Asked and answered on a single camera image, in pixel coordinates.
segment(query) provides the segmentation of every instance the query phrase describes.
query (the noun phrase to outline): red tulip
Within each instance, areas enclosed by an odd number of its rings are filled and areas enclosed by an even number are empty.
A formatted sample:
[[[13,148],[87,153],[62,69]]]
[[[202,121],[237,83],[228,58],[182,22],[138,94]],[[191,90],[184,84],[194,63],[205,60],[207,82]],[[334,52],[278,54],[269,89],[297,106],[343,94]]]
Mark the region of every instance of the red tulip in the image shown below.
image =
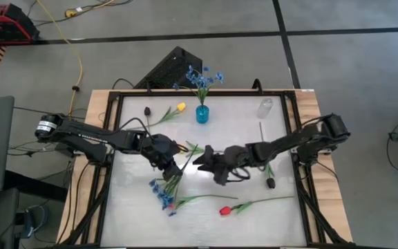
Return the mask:
[[[220,215],[228,215],[231,213],[231,207],[223,207],[221,210],[219,210]]]

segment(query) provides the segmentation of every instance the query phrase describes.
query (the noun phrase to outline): wooden board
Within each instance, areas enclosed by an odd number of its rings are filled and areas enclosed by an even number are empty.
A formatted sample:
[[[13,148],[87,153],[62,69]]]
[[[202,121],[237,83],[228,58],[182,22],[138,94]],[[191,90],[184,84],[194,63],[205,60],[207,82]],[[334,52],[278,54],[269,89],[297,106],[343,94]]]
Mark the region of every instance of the wooden board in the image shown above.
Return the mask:
[[[292,89],[268,89],[272,91],[290,91]],[[107,105],[108,94],[111,90],[94,90],[91,95],[90,103],[88,104],[88,111],[86,115],[85,122],[90,125],[95,125],[102,127],[102,120],[104,119],[104,114]],[[115,90],[115,91],[130,91],[130,92],[145,92],[144,89],[136,90]],[[172,91],[172,90],[155,90],[155,91]],[[256,89],[216,89],[215,91],[257,91]],[[298,104],[298,111],[300,119],[302,122],[320,116],[319,106],[317,104],[316,94],[313,90],[295,90],[296,100]],[[114,116],[110,120],[109,129],[113,128]],[[291,123],[293,124],[293,117],[290,116]],[[332,164],[332,159],[330,156],[321,156],[319,161],[329,168],[334,170],[334,165]],[[67,228],[64,231],[64,235],[61,239],[63,241],[70,234],[70,228],[73,224],[73,215],[75,213],[75,202],[76,202],[76,184],[79,176],[81,175],[82,169],[87,163],[87,159],[81,156],[76,159],[75,169],[72,176],[72,205],[69,209],[70,194],[67,196],[66,205],[61,218],[61,225],[59,227],[59,236],[61,236],[62,231],[66,225],[67,217],[70,213],[70,221],[68,222]],[[76,214],[75,226],[79,223],[80,219],[85,215],[88,205],[88,197],[90,195],[90,189],[93,180],[94,167],[87,167],[82,176],[81,182],[79,184],[79,195],[78,195],[78,206]],[[313,166],[312,174],[314,178],[314,186],[316,188],[316,195],[319,201],[319,208],[323,215],[330,222],[331,226],[347,241],[351,241],[350,227],[348,225],[348,220],[346,219],[345,210],[343,208],[343,201],[341,198],[341,193],[339,190],[339,185],[336,179],[333,177],[332,173],[328,170],[323,169],[320,166]],[[312,232],[312,237],[314,241],[317,241],[316,228],[314,217],[309,214],[310,217],[310,228]],[[95,231],[97,224],[97,214],[93,217],[90,234],[88,237],[88,242],[92,243],[95,240]]]

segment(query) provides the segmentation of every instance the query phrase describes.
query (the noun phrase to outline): yellow tulip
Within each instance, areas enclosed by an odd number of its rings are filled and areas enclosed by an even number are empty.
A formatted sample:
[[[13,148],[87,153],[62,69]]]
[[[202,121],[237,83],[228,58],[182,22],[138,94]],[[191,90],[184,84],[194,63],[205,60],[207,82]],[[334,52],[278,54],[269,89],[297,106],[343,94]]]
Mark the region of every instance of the yellow tulip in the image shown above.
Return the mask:
[[[178,104],[178,111],[184,111],[185,107],[186,107],[185,102]]]

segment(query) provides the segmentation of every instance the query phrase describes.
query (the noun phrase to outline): concrete floor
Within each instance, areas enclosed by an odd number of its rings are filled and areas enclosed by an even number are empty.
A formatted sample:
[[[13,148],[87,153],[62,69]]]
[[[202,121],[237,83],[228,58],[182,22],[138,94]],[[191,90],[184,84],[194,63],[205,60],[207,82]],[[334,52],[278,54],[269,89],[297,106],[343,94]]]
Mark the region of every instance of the concrete floor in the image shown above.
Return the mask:
[[[27,10],[33,0],[10,2]],[[92,3],[42,2],[56,18],[67,8]],[[287,0],[280,5],[287,30],[398,27],[398,0]],[[38,5],[31,17],[46,19]],[[60,26],[70,38],[278,30],[269,0],[136,0],[94,10]],[[40,30],[43,39],[59,39],[52,24]],[[398,172],[389,166],[385,152],[388,132],[398,123],[398,33],[289,40],[302,88],[316,89],[321,112],[342,115],[352,133],[335,151],[334,165],[354,241],[398,248]],[[293,86],[280,37],[78,44],[84,79],[75,108],[86,107],[93,89],[109,89],[119,77],[138,82],[175,46],[224,72],[222,87],[249,88],[256,77],[264,88]],[[9,47],[0,66],[0,96],[15,96],[18,107],[66,112],[78,73],[77,59],[67,45]],[[34,140],[39,117],[15,111],[11,144]],[[390,153],[398,165],[398,143]],[[8,167],[40,177],[65,169],[66,158],[58,153],[10,157]],[[62,177],[50,181],[60,184]],[[20,205],[42,201],[23,197]],[[54,241],[63,204],[49,202],[48,207],[52,218],[39,236]],[[47,245],[34,239],[22,242],[27,248]]]

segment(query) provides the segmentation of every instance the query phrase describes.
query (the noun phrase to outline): wooden table frame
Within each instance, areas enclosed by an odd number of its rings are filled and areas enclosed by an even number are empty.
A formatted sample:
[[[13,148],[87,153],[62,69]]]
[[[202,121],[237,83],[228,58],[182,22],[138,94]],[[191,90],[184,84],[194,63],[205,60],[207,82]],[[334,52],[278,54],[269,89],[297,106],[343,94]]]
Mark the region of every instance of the wooden table frame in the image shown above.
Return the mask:
[[[179,90],[180,92],[188,92],[189,90]],[[317,104],[315,92],[313,90],[284,90],[284,89],[268,89],[262,90],[259,89],[216,89],[212,91],[217,92],[248,92],[255,94],[264,94],[265,92],[282,92],[286,93],[288,98],[286,99],[286,107],[288,108],[285,117],[285,122],[288,122],[290,125],[290,129],[294,130],[296,127],[300,126],[301,122],[305,122],[306,120],[316,118],[320,116],[319,106]],[[146,95],[148,94],[147,90],[123,90],[120,91],[123,93],[132,93],[137,95]],[[170,93],[173,90],[152,90],[152,93]],[[85,122],[90,125],[95,125],[98,127],[103,127],[105,129],[113,130],[115,127],[119,125],[119,118],[116,118],[116,111],[120,108],[117,107],[118,101],[116,100],[117,94],[119,90],[94,90],[92,92],[91,100],[88,105],[88,111],[86,115]],[[298,113],[299,119],[294,119],[295,113]],[[334,170],[334,166],[332,164],[332,160],[330,156],[319,156],[319,161],[324,165],[328,166],[330,169]],[[103,185],[106,170],[105,169],[95,169],[94,167],[88,167],[84,173],[82,173],[82,169],[87,163],[87,159],[85,156],[81,156],[76,159],[75,166],[73,170],[72,176],[72,187],[71,187],[71,196],[72,196],[72,206],[69,209],[70,203],[70,194],[67,196],[67,202],[64,207],[64,212],[61,219],[61,225],[58,232],[58,238],[61,236],[64,231],[64,235],[62,236],[63,241],[70,234],[69,228],[76,226],[82,217],[85,215],[87,211],[87,207],[90,202],[93,201],[95,195],[94,191],[91,189],[97,189],[97,192],[100,191],[101,186]],[[299,169],[301,175],[305,176],[309,171],[306,171],[300,167]],[[311,168],[312,175],[307,177],[307,181],[304,182],[304,186],[306,190],[312,195],[316,196],[317,204],[319,205],[320,211],[323,213],[325,218],[329,221],[330,225],[347,241],[351,241],[351,234],[348,225],[348,221],[346,219],[345,210],[343,208],[343,201],[341,198],[340,190],[336,178],[330,174],[330,172],[322,167],[313,166]],[[80,186],[79,186],[79,198],[76,200],[76,184],[81,178]],[[77,201],[77,211],[75,214],[75,202]],[[79,242],[82,243],[98,243],[100,241],[101,233],[102,233],[102,225],[100,226],[100,230],[97,230],[97,224],[103,224],[103,215],[101,215],[101,221],[99,221],[99,211],[93,215],[93,218],[90,223],[90,228],[86,229],[82,236],[79,238]],[[70,215],[70,221],[68,222],[67,229],[65,229],[65,225],[67,222],[67,217]],[[307,242],[325,242],[325,236],[322,230],[320,229],[320,225],[315,221],[313,213],[306,208],[306,212],[302,213],[303,219],[308,220],[308,230],[309,232],[305,233],[305,237],[307,238]]]

